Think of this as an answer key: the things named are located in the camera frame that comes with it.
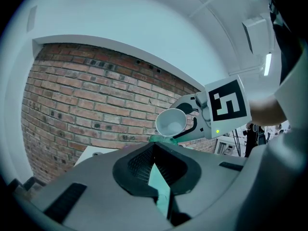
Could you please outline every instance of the black vent slot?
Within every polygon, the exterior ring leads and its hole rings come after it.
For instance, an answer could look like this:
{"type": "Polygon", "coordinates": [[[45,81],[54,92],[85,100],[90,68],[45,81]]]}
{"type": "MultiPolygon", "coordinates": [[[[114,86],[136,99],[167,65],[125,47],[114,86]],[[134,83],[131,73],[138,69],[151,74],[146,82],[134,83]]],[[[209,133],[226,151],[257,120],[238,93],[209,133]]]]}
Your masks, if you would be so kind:
{"type": "Polygon", "coordinates": [[[114,179],[131,195],[157,200],[157,190],[148,185],[154,163],[174,195],[190,192],[201,176],[196,161],[162,143],[152,142],[117,160],[114,179]]]}
{"type": "Polygon", "coordinates": [[[44,214],[56,222],[62,223],[86,188],[87,186],[79,183],[71,184],[64,193],[44,211],[44,214]]]}
{"type": "Polygon", "coordinates": [[[132,158],[128,162],[128,169],[134,177],[148,184],[153,164],[153,147],[150,147],[138,156],[132,158]]]}
{"type": "Polygon", "coordinates": [[[236,170],[236,171],[241,171],[243,169],[242,165],[231,164],[231,163],[227,163],[227,162],[222,162],[222,163],[220,163],[219,166],[226,167],[226,168],[229,168],[229,169],[233,169],[233,170],[236,170]]]}

